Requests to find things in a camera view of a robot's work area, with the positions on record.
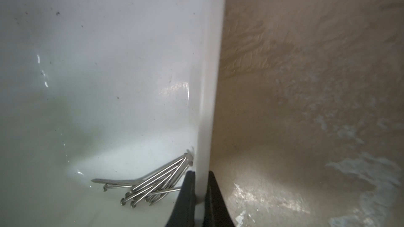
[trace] pile of nails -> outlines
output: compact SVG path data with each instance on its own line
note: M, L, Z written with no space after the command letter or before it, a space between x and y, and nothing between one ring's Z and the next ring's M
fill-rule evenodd
M159 202L169 192L179 191L181 187L174 187L185 174L189 166L192 166L193 157L190 153L184 153L177 159L170 161L161 168L136 180L107 180L93 179L95 183L105 183L103 191L116 188L129 188L125 198L121 199L121 205L130 202L132 208L144 199L150 206Z

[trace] black plastic object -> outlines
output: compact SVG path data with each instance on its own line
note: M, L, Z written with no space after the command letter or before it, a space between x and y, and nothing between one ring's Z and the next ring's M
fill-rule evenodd
M166 226L194 227L195 203L195 172L188 171ZM203 227L234 227L212 171L209 172Z
M209 171L208 189L205 197L204 227L234 227L227 211L215 175Z
M166 226L194 227L195 203L195 172L188 171Z

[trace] white plastic panel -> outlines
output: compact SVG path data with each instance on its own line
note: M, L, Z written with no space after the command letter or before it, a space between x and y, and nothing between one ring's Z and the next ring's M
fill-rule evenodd
M206 191L224 0L0 0L1 226L164 226L177 193L122 207L194 153Z

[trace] metal nail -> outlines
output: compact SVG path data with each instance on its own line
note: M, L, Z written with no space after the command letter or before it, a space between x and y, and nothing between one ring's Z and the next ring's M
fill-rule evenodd
M94 183L101 183L101 184L111 184L111 185L121 185L121 184L129 184L129 183L136 183L141 182L141 180L108 180L108 179L92 179Z
M181 177L182 177L182 176L185 174L185 172L187 171L188 167L189 167L189 165L186 165L186 166L185 166L185 168L184 168L184 170L182 170L181 174L175 179L175 181L173 181L173 182L169 185L170 187L174 187L175 184L177 184L177 182L179 181L179 179L181 179ZM154 201L151 201L150 204L149 204L149 206L152 206L152 205L156 204L157 202L159 202L161 199L163 199L163 198L166 197L167 195L168 195L168 193L160 195L160 197L154 199Z
M164 180L160 181L157 185L154 185L154 187L152 189L150 189L148 192L146 192L144 195L142 195L138 200L133 201L130 203L130 205L132 206L132 208L136 207L136 204L138 204L138 202L140 202L144 197L146 197L148 194L150 194L151 192L153 192L154 189L156 189L157 187L159 187L161 184L163 184L163 182L166 181L166 179L168 179L169 176L167 176L166 178L164 178Z
M152 189L152 188L153 188L153 186L150 186L150 187L148 187L148 188L146 188L146 189L143 189L142 191L140 191L140 192L138 192L138 193L132 194L132 195L130 196L130 197L131 197L130 199L135 198L135 197L137 197L137 196L139 196L139 195L145 193L146 191L148 191L148 190L150 190L150 189ZM121 199L121 205L125 205L126 202L127 202L128 200L130 200L130 199L122 198L122 199Z
M172 189L164 189L164 190L152 192L149 195L159 195L159 194L170 193L170 192L175 192L175 191L180 191L180 190L181 190L181 187L174 187Z
M165 172L164 174L162 174L160 177L166 177L166 178L164 178L164 180L162 180L162 181L165 181L169 176L167 176L169 173L171 173L172 171L174 171L176 169L176 167L173 167L173 168L171 168L169 171L167 171L167 172ZM152 182L149 182L148 184L146 184L146 186L149 186L150 184L153 184L154 183L154 181L152 181ZM134 198L135 197L135 193L133 193L132 195L130 195L130 196L128 196L128 197L126 197L126 198L124 198L124 201L123 202L127 202L127 201L129 201L130 199L132 199L132 198Z
M164 183L162 189L166 189L168 187L169 183L174 180L173 178L176 176L178 170L184 165L185 162L188 162L188 159L186 157L181 161L181 164L179 164L177 169L175 169L174 173L170 176L170 178ZM152 196L150 198L150 201L153 201L156 198L157 198L157 196Z
M158 172L157 174L153 175L152 177L150 177L149 179L145 180L144 182L142 182L141 184L135 186L134 188L131 188L132 191L142 187L144 184L147 184L149 181L153 180L155 177L157 177L158 175L160 175L161 173L164 173L166 170L170 169L171 167L175 166L177 163L179 163L183 158L175 161L173 164L170 164L168 167L166 167L165 169L161 170L160 172Z
M125 187L133 187L139 185L140 182L136 183L129 183L129 184L121 184L121 185L109 185L106 184L106 186L103 187L104 191L107 191L107 189L120 189L120 188L125 188Z

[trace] beige textured wall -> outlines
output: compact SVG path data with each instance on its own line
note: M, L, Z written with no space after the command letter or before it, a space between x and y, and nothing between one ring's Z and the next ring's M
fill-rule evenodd
M404 0L227 0L211 169L235 223L403 226L403 65Z

